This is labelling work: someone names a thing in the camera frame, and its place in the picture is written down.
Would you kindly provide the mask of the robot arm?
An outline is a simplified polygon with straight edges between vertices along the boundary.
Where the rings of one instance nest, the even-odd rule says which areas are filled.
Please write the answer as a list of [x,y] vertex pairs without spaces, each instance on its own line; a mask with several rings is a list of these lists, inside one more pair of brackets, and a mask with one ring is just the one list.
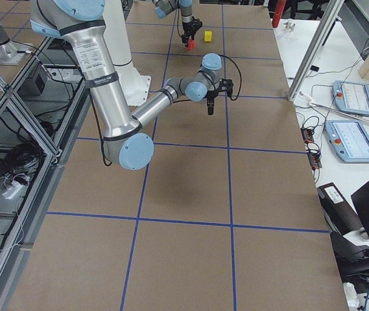
[[165,18],[176,10],[180,11],[184,32],[178,35],[187,49],[193,49],[195,47],[195,35],[202,27],[201,20],[193,15],[193,1],[155,0],[152,3],[155,6],[155,13],[160,19]]
[[186,96],[193,102],[206,97],[220,81],[222,61],[206,54],[195,76],[171,78],[155,95],[130,111],[124,91],[127,75],[117,72],[117,56],[131,60],[125,15],[120,1],[31,1],[34,32],[68,41],[77,58],[105,131],[101,140],[104,158],[128,170],[147,166],[154,153],[152,139],[143,127],[174,101]]

